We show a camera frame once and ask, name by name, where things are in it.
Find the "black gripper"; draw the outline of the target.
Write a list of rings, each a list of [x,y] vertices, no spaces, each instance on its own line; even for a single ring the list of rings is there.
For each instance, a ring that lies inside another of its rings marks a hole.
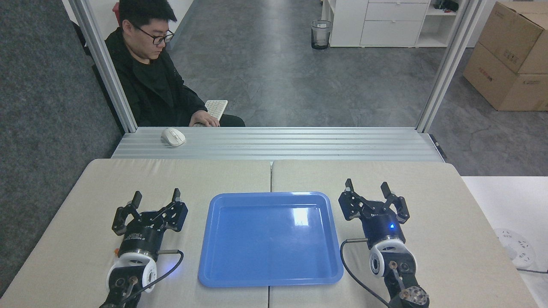
[[[118,257],[125,253],[139,253],[157,259],[165,231],[169,229],[180,232],[183,228],[188,214],[188,207],[182,201],[180,195],[180,190],[175,188],[172,201],[152,214],[152,218],[149,219],[151,222],[150,227],[140,223],[142,222],[142,216],[137,211],[142,200],[140,191],[135,191],[135,195],[129,204],[118,207],[113,219],[112,230],[117,236],[125,234],[118,249]],[[129,214],[137,222],[130,222],[126,226],[125,221]]]
[[[382,214],[379,215],[372,215],[371,201],[355,193],[351,179],[345,181],[345,189],[338,198],[345,220],[362,218],[362,228],[365,238],[368,238],[368,247],[388,239],[406,242],[400,227],[400,224],[405,224],[410,218],[405,198],[393,193],[387,182],[381,184],[381,191],[386,201],[382,205]],[[388,210],[391,205],[395,206],[396,213]]]

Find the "person's hand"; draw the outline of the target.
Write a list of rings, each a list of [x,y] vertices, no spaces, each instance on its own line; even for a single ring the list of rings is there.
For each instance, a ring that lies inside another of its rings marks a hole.
[[[205,110],[198,110],[195,113],[193,113],[188,126],[193,127],[197,123],[205,125],[206,127],[220,127],[219,119],[211,116]]]

